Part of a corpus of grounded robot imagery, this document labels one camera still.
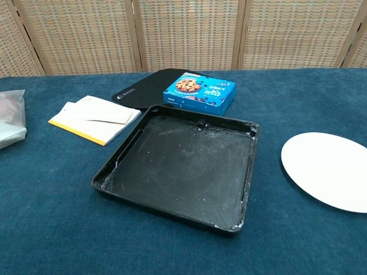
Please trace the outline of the white round plate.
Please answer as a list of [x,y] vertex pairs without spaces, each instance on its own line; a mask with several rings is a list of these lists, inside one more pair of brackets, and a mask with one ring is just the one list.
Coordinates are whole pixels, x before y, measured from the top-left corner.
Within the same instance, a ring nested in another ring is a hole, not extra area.
[[301,133],[281,150],[289,177],[315,199],[367,214],[367,147],[321,132]]

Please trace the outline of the black square plastic tray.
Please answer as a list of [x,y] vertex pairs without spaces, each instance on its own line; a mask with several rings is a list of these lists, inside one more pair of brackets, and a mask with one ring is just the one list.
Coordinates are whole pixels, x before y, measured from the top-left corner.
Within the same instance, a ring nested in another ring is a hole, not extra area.
[[109,197],[225,234],[244,224],[260,127],[148,108],[91,186]]

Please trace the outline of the blue cookie box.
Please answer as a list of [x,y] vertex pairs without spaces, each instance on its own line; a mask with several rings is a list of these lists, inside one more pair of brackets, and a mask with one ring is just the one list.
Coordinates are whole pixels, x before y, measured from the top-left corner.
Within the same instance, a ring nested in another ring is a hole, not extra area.
[[176,108],[222,116],[236,95],[231,81],[183,73],[163,91],[163,102]]

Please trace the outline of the black mouse pad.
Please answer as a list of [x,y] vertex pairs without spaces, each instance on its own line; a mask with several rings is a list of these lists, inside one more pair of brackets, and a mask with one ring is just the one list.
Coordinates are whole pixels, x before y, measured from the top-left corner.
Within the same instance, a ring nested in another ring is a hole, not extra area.
[[186,69],[159,70],[114,94],[111,100],[134,109],[163,104],[163,92],[185,72],[194,73]]

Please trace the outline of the white notepad with yellow edge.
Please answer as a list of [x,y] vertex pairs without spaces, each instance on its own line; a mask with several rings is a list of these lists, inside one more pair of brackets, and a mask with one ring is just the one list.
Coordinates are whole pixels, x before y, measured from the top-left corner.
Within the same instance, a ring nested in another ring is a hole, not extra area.
[[140,114],[138,109],[87,95],[75,103],[67,102],[48,123],[106,146]]

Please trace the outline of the woven rattan folding screen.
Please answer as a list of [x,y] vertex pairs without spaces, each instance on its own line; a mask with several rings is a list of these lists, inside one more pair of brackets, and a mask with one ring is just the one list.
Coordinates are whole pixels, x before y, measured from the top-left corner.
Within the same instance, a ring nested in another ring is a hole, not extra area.
[[0,77],[367,67],[367,0],[0,0]]

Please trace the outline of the blue table cloth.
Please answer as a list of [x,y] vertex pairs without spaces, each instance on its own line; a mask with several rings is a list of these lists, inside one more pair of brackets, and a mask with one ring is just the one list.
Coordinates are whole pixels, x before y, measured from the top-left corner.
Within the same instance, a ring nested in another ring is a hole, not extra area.
[[144,73],[5,77],[23,89],[28,134],[0,150],[0,275],[367,275],[367,214],[330,207],[285,173],[292,136],[367,147],[367,69],[211,71],[237,84],[226,115],[260,125],[248,209],[233,236],[111,200],[90,181],[102,147],[49,124],[68,101],[112,95]]

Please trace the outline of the frosted plastic zip bag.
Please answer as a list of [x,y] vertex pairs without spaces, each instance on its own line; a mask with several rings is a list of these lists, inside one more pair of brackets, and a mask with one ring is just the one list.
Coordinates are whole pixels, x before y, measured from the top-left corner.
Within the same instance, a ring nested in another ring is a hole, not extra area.
[[26,137],[24,93],[24,89],[0,92],[0,150]]

